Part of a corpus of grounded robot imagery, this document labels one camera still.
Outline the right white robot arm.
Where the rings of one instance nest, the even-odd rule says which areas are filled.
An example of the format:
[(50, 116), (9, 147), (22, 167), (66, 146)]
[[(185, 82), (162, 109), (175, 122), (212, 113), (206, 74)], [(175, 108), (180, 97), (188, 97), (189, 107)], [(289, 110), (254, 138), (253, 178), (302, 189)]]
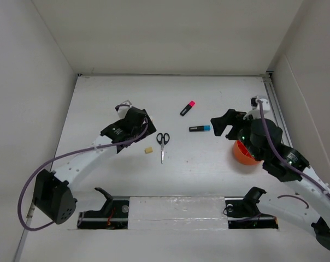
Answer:
[(226, 138), (241, 142), (256, 161), (262, 162), (263, 170), (295, 192), (277, 195), (252, 187), (241, 199), (226, 201), (226, 215), (241, 222), (262, 215), (281, 218), (308, 232), (330, 251), (330, 188), (303, 155), (282, 143), (282, 129), (258, 111), (250, 116), (229, 109), (210, 121), (215, 136), (231, 126)]

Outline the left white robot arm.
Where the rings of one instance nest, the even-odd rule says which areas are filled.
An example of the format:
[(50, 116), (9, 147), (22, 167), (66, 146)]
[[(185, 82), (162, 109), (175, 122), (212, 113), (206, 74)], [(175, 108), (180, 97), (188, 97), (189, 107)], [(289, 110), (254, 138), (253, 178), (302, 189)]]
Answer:
[(33, 203), (53, 223), (62, 224), (74, 213), (78, 200), (73, 192), (96, 167), (156, 132), (145, 109), (124, 104), (116, 110), (123, 118), (102, 129), (88, 148), (74, 151), (74, 158), (56, 170), (38, 173)]

